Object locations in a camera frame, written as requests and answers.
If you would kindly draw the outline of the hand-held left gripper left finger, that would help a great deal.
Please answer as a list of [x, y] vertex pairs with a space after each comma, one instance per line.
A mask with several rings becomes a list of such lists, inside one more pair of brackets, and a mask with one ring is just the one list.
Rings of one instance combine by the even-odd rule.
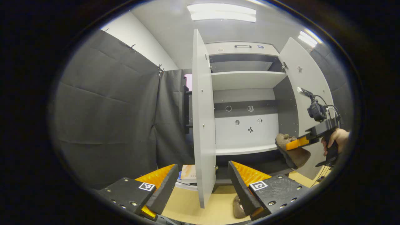
[[172, 164], [139, 178], [123, 177], [96, 194], [125, 214], [157, 221], [174, 190], [178, 165]]

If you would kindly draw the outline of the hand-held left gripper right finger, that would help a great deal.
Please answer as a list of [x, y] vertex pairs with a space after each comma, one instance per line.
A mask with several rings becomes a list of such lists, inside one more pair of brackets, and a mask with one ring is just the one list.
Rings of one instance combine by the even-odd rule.
[[244, 213], [252, 221], [296, 203], [310, 191], [286, 175], [270, 176], [234, 161], [228, 162], [227, 169]]

